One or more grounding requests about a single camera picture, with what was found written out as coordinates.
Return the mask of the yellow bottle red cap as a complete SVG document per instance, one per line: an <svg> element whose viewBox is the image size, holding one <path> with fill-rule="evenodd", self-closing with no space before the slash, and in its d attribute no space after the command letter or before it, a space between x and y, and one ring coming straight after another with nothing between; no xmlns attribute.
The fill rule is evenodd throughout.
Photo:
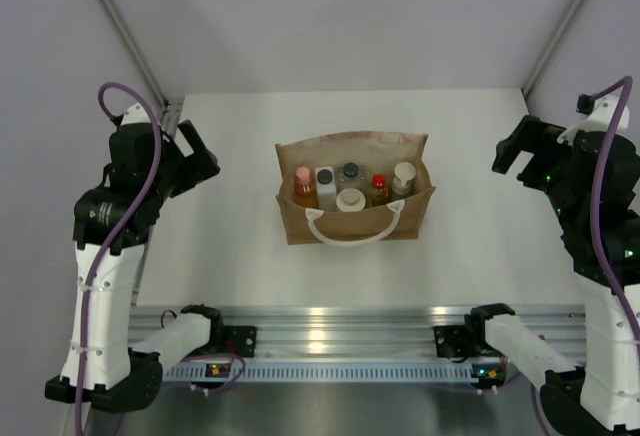
<svg viewBox="0 0 640 436"><path fill-rule="evenodd" d="M372 176L369 202L372 207L383 206L389 202L388 184L384 174L375 173Z"/></svg>

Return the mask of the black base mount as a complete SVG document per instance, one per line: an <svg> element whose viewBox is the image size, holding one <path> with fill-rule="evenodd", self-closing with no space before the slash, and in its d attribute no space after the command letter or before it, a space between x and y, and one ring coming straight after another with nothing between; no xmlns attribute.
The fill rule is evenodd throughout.
<svg viewBox="0 0 640 436"><path fill-rule="evenodd" d="M257 333L258 330L255 326L225 326L215 336L213 352L253 358L257 344Z"/></svg>
<svg viewBox="0 0 640 436"><path fill-rule="evenodd" d="M461 361L479 355L476 336L464 325L434 326L433 334L439 358Z"/></svg>

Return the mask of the right aluminium frame post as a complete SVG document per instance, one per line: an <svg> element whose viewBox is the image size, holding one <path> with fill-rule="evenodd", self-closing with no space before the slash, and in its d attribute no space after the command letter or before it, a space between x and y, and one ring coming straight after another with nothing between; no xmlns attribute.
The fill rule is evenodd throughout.
<svg viewBox="0 0 640 436"><path fill-rule="evenodd" d="M527 73L524 85L521 88L521 93L525 101L529 100L538 83L541 81L587 1L588 0L568 0L563 7L559 20L552 27L553 31L546 39L534 64Z"/></svg>

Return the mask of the white bottle dark cap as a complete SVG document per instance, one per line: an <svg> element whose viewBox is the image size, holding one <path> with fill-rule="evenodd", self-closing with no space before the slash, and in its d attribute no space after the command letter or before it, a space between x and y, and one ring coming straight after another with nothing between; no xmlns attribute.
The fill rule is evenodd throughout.
<svg viewBox="0 0 640 436"><path fill-rule="evenodd" d="M318 167L314 172L318 209L323 211L336 211L337 185L334 168L331 166Z"/></svg>

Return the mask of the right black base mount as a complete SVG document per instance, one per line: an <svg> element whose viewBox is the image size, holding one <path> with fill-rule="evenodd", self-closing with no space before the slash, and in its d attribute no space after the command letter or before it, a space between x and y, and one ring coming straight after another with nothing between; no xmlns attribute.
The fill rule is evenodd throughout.
<svg viewBox="0 0 640 436"><path fill-rule="evenodd" d="M461 361L479 355L476 336L464 325L434 326L433 334L439 358Z"/></svg>

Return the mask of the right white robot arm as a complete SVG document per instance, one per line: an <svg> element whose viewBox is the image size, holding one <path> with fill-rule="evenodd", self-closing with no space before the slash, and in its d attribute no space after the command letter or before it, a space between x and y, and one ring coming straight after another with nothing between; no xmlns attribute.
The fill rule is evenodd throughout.
<svg viewBox="0 0 640 436"><path fill-rule="evenodd" d="M560 225L583 300L586 360L577 363L530 331L503 303L465 318L465 340L478 353L511 361L539 395L543 413L563 435L635 435L639 431L639 217L632 209L639 157L623 134L621 96L581 95L578 124L564 128L525 116L498 143L492 168L519 174L543 192Z"/></svg>

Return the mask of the round white jar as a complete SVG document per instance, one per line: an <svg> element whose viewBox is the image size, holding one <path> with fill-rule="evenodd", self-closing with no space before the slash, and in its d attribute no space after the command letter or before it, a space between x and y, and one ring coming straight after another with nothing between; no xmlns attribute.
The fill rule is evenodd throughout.
<svg viewBox="0 0 640 436"><path fill-rule="evenodd" d="M340 212L360 212L367 207L367 199L359 189L346 188L337 194L336 207Z"/></svg>

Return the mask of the orange bottle pink cap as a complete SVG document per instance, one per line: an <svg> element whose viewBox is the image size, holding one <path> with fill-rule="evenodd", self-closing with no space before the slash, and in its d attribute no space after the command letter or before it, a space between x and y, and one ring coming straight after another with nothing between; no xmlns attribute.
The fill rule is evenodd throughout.
<svg viewBox="0 0 640 436"><path fill-rule="evenodd" d="M314 173L307 166L300 166L294 174L294 198L297 205L317 209L318 197Z"/></svg>

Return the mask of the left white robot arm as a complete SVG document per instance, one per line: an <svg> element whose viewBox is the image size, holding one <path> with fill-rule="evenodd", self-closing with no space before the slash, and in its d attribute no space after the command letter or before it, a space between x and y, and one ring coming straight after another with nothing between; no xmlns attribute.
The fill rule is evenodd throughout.
<svg viewBox="0 0 640 436"><path fill-rule="evenodd" d="M220 168L188 120L177 128L192 149L189 155L156 124L122 116L116 121L102 180L74 207L74 326L63 369L46 383L45 396L123 414L149 407L164 373L185 357L219 353L226 332L219 310L188 305L163 329L129 344L134 283L162 206Z"/></svg>

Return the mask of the aluminium frame post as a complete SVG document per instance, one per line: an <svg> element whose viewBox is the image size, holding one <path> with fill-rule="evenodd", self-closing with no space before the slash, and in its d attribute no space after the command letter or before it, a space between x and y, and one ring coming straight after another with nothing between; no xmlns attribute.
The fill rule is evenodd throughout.
<svg viewBox="0 0 640 436"><path fill-rule="evenodd" d="M546 39L534 64L527 73L524 85L521 88L521 93L525 101L529 100L538 83L541 81L587 1L588 0L568 0L563 7L559 20L552 27L553 31Z"/></svg>
<svg viewBox="0 0 640 436"><path fill-rule="evenodd" d="M131 32L125 18L122 16L115 0L96 0L103 11L109 25L111 26L115 36L119 40L121 46L126 52L129 60L135 67L139 76L142 78L146 89L153 97L156 104L165 109L168 99L157 78L153 74L142 50L140 49L133 33Z"/></svg>

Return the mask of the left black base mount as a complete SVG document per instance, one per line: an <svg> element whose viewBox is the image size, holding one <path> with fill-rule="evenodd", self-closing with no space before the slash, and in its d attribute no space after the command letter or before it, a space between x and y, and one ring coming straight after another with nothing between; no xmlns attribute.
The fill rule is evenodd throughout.
<svg viewBox="0 0 640 436"><path fill-rule="evenodd" d="M213 352L253 358L257 344L257 333L258 330L255 326L225 326L215 336Z"/></svg>

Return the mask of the clear bottle black cap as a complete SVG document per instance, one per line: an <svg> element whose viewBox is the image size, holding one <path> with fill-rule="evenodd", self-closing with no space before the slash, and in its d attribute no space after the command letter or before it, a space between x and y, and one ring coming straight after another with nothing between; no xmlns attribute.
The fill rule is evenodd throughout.
<svg viewBox="0 0 640 436"><path fill-rule="evenodd" d="M357 189L363 193L368 191L371 184L372 172L366 165L347 162L342 166L337 166L336 186L339 192L345 189Z"/></svg>

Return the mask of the aluminium mounting rail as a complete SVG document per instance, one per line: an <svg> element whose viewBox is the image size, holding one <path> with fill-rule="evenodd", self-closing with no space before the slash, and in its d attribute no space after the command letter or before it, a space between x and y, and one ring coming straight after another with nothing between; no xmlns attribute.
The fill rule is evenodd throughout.
<svg viewBox="0 0 640 436"><path fill-rule="evenodd" d="M256 359L436 358L435 326L464 322L469 306L223 307L224 323L257 328ZM514 306L524 324L569 359L586 361L582 306ZM161 306L132 308L129 342L161 329Z"/></svg>

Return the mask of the brown canvas tote bag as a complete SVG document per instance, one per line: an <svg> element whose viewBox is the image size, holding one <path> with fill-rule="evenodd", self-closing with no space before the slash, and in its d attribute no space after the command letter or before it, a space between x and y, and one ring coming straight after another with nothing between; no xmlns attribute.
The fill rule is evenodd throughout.
<svg viewBox="0 0 640 436"><path fill-rule="evenodd" d="M279 144L276 196L291 245L415 239L435 190L425 134L355 131Z"/></svg>

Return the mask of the left aluminium frame post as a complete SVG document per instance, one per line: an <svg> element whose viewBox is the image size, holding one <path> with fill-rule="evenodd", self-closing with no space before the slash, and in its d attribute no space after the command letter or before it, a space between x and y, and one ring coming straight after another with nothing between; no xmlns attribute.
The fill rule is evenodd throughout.
<svg viewBox="0 0 640 436"><path fill-rule="evenodd" d="M103 11L109 25L111 26L115 36L119 40L121 46L126 52L129 60L135 67L139 76L142 78L146 89L153 97L156 104L165 109L168 99L157 78L153 74L142 50L140 49L133 33L131 32L125 18L122 16L115 0L96 0Z"/></svg>

